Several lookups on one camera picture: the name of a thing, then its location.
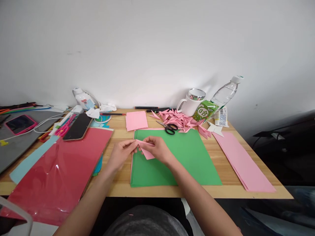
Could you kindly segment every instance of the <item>hand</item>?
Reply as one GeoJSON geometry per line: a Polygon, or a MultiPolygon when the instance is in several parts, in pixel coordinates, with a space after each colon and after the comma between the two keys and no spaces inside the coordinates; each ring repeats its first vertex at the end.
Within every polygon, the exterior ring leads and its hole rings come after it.
{"type": "Polygon", "coordinates": [[[122,168],[125,160],[130,154],[137,152],[138,142],[134,139],[121,141],[114,145],[114,148],[109,158],[106,168],[112,171],[118,171],[122,168]]]}
{"type": "Polygon", "coordinates": [[[161,137],[149,136],[143,141],[155,145],[154,147],[145,145],[143,149],[152,153],[152,155],[163,164],[168,165],[171,161],[176,160],[175,156],[168,149],[166,143],[161,137]]]}

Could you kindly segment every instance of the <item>pink scissors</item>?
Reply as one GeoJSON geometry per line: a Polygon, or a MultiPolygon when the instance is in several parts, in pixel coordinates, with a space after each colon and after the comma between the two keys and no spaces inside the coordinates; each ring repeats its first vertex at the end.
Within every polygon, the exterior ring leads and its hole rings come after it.
{"type": "Polygon", "coordinates": [[[68,132],[69,130],[69,125],[71,124],[71,122],[73,121],[73,119],[75,118],[76,114],[73,114],[69,120],[63,125],[61,126],[55,133],[55,135],[58,135],[60,137],[65,136],[65,134],[68,132]]]}

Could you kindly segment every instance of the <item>white origami shuriken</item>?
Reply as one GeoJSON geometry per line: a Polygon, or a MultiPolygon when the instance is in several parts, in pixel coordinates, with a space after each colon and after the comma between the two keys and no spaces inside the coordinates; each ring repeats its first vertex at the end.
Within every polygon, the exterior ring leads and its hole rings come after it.
{"type": "Polygon", "coordinates": [[[222,134],[222,126],[216,126],[216,125],[210,123],[209,121],[208,121],[208,123],[210,125],[210,127],[208,128],[208,131],[215,132],[216,134],[224,137],[222,134]]]}

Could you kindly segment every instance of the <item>green juice box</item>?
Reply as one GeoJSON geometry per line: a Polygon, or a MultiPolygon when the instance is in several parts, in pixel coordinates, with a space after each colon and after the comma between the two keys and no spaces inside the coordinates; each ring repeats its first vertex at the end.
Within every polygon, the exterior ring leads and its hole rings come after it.
{"type": "Polygon", "coordinates": [[[210,101],[204,100],[199,104],[197,110],[193,115],[193,118],[196,121],[200,121],[202,119],[207,120],[218,108],[219,108],[218,105],[210,101]]]}

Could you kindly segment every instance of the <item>bottle cap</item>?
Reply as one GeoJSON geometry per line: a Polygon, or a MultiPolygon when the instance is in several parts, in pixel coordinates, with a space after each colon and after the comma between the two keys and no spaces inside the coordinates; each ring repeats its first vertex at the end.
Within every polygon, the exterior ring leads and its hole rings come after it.
{"type": "Polygon", "coordinates": [[[75,94],[83,93],[82,89],[80,89],[79,87],[74,88],[74,89],[73,89],[73,92],[74,92],[75,94]]]}
{"type": "Polygon", "coordinates": [[[239,84],[240,82],[242,82],[242,80],[244,79],[243,76],[240,75],[235,75],[233,76],[233,78],[231,79],[232,82],[239,84]]]}

